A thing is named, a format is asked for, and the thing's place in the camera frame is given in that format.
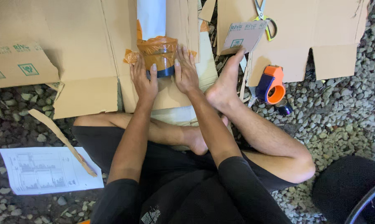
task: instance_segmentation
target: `white tube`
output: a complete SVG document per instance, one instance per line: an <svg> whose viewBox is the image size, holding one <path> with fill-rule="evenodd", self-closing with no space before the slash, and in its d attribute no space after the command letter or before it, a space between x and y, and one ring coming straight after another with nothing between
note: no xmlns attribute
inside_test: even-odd
<svg viewBox="0 0 375 224"><path fill-rule="evenodd" d="M166 0L138 0L137 15L142 39L165 36Z"/></svg>

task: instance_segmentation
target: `black pants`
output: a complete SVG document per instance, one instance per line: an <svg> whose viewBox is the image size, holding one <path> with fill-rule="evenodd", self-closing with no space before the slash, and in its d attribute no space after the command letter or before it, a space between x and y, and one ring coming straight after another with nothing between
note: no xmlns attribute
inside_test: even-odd
<svg viewBox="0 0 375 224"><path fill-rule="evenodd" d="M124 131L124 129L118 127L72 127L72 132L76 140L105 173L109 173L110 171L113 156ZM285 189L286 187L296 185L280 179L256 165L244 153L242 155L268 191ZM199 169L217 171L210 152L200 156L194 154L192 151L175 151L168 145L156 144L149 141L141 177L151 179L164 175L177 177L180 174Z"/></svg>

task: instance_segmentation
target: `person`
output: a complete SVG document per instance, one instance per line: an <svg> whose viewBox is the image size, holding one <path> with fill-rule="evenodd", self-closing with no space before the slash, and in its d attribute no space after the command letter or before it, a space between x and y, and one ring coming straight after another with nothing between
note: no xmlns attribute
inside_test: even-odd
<svg viewBox="0 0 375 224"><path fill-rule="evenodd" d="M242 49L230 57L219 79L203 93L193 56L178 47L175 82L190 99L199 127L150 119L157 73L153 64L147 79L143 56L130 69L139 96L134 114L75 120L75 138L109 173L91 223L290 223L269 192L309 179L314 164L304 145L238 98L244 53ZM224 114L222 119L214 108ZM225 126L228 119L254 149L236 144ZM175 151L170 145L191 151Z"/></svg>

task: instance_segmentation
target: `tape roll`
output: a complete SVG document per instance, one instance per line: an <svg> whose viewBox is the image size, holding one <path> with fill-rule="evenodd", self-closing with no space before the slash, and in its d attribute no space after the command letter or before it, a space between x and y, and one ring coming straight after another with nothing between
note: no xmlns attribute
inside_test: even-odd
<svg viewBox="0 0 375 224"><path fill-rule="evenodd" d="M293 112L292 106L286 99L282 99L280 102L274 105L276 110L279 111L279 114L286 116Z"/></svg>

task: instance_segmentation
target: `orange tape dispenser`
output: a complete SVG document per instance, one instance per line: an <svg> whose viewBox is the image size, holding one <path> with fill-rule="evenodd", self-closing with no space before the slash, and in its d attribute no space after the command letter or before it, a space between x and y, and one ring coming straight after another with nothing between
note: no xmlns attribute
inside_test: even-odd
<svg viewBox="0 0 375 224"><path fill-rule="evenodd" d="M283 77L284 73L282 67L277 65L267 66L255 89L258 99L270 105L280 102L286 94Z"/></svg>

